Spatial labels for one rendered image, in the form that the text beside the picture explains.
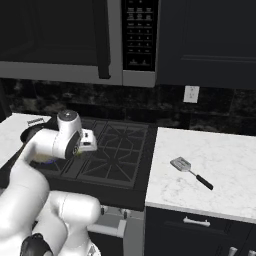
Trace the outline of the white wall socket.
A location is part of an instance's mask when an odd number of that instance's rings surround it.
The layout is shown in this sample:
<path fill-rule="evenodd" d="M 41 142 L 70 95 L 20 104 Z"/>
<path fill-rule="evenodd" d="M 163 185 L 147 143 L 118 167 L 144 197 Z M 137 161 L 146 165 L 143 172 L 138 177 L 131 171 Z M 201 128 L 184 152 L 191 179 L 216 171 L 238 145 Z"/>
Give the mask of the white wall socket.
<path fill-rule="evenodd" d="M 199 86 L 186 85 L 183 102 L 196 104 L 198 102 L 199 89 Z"/>

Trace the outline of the dark drawer front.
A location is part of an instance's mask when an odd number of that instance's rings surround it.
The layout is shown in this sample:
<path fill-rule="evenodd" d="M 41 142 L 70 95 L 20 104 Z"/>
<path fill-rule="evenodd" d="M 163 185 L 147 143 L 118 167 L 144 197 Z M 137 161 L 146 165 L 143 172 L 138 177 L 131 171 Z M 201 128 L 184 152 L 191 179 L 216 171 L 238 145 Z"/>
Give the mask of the dark drawer front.
<path fill-rule="evenodd" d="M 254 224 L 154 207 L 146 207 L 144 256 L 240 256 Z M 210 227 L 183 223 L 208 220 Z"/>

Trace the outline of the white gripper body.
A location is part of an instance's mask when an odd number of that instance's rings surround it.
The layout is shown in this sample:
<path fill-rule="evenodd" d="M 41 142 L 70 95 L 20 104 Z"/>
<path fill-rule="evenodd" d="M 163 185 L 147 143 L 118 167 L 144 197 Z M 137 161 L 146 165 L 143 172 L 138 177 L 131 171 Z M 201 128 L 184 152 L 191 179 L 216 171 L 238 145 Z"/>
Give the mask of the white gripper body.
<path fill-rule="evenodd" d="M 81 151 L 96 151 L 97 150 L 97 141 L 96 137 L 92 130 L 83 129 L 82 130 L 82 139 L 81 139 Z"/>

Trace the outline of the dark wall cupboard door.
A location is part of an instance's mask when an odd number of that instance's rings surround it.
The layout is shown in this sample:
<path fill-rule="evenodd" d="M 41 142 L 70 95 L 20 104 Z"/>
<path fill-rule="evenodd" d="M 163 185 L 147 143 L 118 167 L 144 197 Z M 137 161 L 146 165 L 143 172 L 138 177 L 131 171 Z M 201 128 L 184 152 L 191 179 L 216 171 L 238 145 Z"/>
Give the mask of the dark wall cupboard door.
<path fill-rule="evenodd" d="M 256 90 L 256 0 L 161 0 L 157 82 Z"/>

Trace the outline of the black and silver microwave oven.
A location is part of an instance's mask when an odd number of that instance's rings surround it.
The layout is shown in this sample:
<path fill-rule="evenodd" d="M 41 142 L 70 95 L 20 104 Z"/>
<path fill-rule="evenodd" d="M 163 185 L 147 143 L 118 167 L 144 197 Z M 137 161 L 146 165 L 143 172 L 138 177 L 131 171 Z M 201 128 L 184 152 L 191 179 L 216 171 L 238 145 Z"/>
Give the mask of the black and silver microwave oven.
<path fill-rule="evenodd" d="M 153 87 L 158 0 L 107 0 L 109 79 L 98 74 L 92 0 L 0 0 L 0 77 Z"/>

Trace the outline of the black gas hob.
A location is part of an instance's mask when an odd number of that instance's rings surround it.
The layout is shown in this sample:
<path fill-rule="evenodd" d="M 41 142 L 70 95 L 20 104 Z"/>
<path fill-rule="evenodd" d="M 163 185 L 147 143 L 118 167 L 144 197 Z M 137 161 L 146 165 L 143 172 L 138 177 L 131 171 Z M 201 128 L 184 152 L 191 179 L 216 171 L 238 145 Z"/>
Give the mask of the black gas hob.
<path fill-rule="evenodd" d="M 82 127 L 94 132 L 96 151 L 31 165 L 45 175 L 52 190 L 91 195 L 106 206 L 142 211 L 157 127 L 89 118 L 82 120 Z"/>

